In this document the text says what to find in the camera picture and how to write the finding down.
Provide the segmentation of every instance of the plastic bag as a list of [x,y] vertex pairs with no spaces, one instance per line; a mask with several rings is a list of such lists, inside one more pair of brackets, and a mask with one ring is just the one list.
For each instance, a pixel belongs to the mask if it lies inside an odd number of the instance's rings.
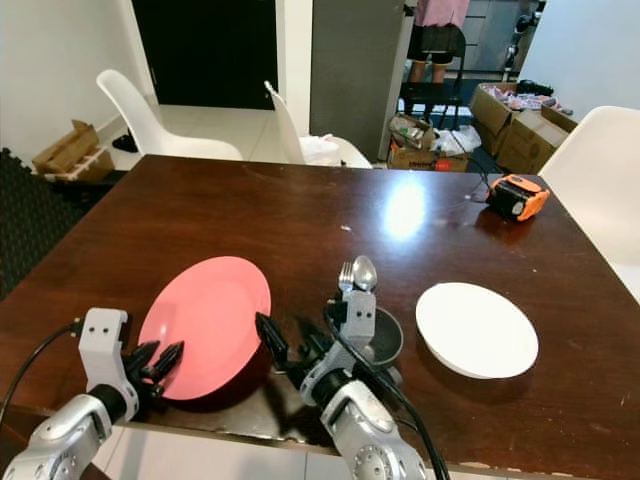
[[473,152],[482,145],[480,135],[471,125],[460,127],[459,131],[454,131],[453,135],[465,152]]
[[445,157],[455,157],[464,153],[462,146],[449,130],[437,130],[436,136],[436,140],[431,144],[432,152],[439,152]]
[[331,135],[324,137],[307,136],[300,138],[300,147],[304,163],[307,165],[321,165],[325,167],[340,166],[340,152],[336,143],[331,140]]

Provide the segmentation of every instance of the floor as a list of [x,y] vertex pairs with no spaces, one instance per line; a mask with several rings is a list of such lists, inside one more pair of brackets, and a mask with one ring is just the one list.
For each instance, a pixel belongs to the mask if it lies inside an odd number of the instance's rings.
[[[161,105],[155,111],[165,128],[177,135],[224,140],[252,162],[287,163],[273,111],[175,105]],[[111,157],[117,170],[131,170],[141,155],[111,148]]]
[[[113,480],[352,479],[340,457],[121,427],[114,428],[93,463]],[[507,480],[465,473],[451,478]]]
[[[406,81],[409,76],[409,70],[411,68],[411,62],[407,62],[405,64],[405,75],[403,81]],[[447,74],[447,82],[452,82],[455,78],[455,75],[448,73]],[[430,68],[425,70],[425,76],[423,81],[429,82],[431,81],[431,71]],[[485,82],[495,82],[497,79],[491,78],[464,78],[460,85],[460,97],[462,98],[462,103],[464,105],[469,105],[471,103],[471,99],[473,98],[473,94],[475,92],[476,87],[480,83]],[[414,105],[413,106],[413,116],[422,117],[424,115],[425,106],[424,105]],[[434,125],[438,125],[441,119],[441,112],[443,110],[442,106],[436,106],[431,112],[430,120]],[[398,101],[398,111],[404,111],[404,102],[402,99]],[[453,107],[449,107],[447,109],[447,116],[444,119],[442,124],[442,128],[453,128]],[[459,122],[460,126],[469,125],[471,123],[472,114],[469,107],[461,107],[459,114]],[[497,166],[495,159],[485,152],[481,147],[476,148],[471,156],[471,162],[467,167],[467,172],[487,172],[487,173],[501,173],[500,168]]]

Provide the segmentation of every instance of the pink plate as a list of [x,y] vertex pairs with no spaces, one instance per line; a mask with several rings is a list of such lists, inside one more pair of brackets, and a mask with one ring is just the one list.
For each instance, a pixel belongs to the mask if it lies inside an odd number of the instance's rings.
[[160,340],[152,362],[184,340],[180,365],[164,382],[164,397],[190,400],[222,387],[260,345],[256,312],[269,315],[271,295],[262,272],[237,257],[200,262],[158,295],[142,325],[139,343]]

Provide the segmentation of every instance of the black cable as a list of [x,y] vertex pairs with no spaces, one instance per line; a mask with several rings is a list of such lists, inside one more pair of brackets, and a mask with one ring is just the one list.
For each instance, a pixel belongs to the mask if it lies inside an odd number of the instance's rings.
[[418,435],[420,434],[420,432],[418,432],[418,427],[416,427],[415,424],[411,423],[409,420],[405,420],[404,418],[400,418],[400,417],[393,417],[393,419],[396,422],[401,423],[402,425],[404,425],[406,427],[409,427],[411,430],[416,432]]
[[475,158],[469,157],[469,160],[477,165],[477,167],[480,169],[480,171],[478,172],[480,174],[480,178],[482,178],[482,181],[487,186],[487,188],[491,189],[491,185],[489,185],[489,172],[487,172],[484,166]]
[[344,347],[344,349],[349,352],[349,354],[360,364],[362,368],[369,374],[372,378],[374,378],[380,386],[386,389],[396,400],[398,400],[402,406],[407,410],[409,415],[413,418],[415,422],[416,428],[418,429],[418,433],[422,438],[422,442],[424,443],[425,448],[427,449],[427,453],[429,454],[429,459],[431,460],[431,465],[433,467],[433,471],[436,475],[437,480],[450,480],[449,479],[449,471],[447,470],[447,466],[444,463],[444,460],[438,453],[431,437],[429,436],[429,432],[427,431],[424,423],[422,422],[422,418],[416,411],[416,409],[411,405],[409,400],[402,394],[402,392],[398,389],[398,387],[384,375],[380,375],[379,372],[369,363],[369,361],[362,356],[360,352],[358,352],[351,343],[345,339],[338,328],[333,323],[333,319],[328,314],[327,309],[325,309],[325,322],[329,326],[331,330],[331,334],[334,338]]
[[65,333],[72,333],[72,332],[78,333],[78,328],[82,328],[81,324],[73,323],[51,334],[38,346],[38,348],[36,348],[33,351],[33,353],[29,356],[26,362],[22,364],[22,366],[20,367],[20,370],[18,370],[18,373],[13,379],[13,382],[11,382],[11,386],[7,391],[7,395],[4,397],[4,401],[2,402],[2,408],[0,408],[0,431],[2,430],[2,425],[4,423],[4,419],[7,414],[7,409],[9,408],[9,403],[11,403],[11,398],[13,397],[13,394],[18,388],[18,384],[20,383],[20,380],[22,380],[22,377],[24,376],[26,371],[29,369],[33,361],[38,357],[38,355],[40,355],[40,353],[42,353],[42,351],[45,348],[47,348],[50,344],[52,344],[58,337],[61,337]]

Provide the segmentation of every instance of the white plate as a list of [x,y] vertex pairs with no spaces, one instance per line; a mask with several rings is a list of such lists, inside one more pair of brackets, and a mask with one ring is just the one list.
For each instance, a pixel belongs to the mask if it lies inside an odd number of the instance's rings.
[[468,377],[514,377],[538,356],[538,337],[525,314],[478,285],[431,287],[418,300],[416,319],[436,358]]

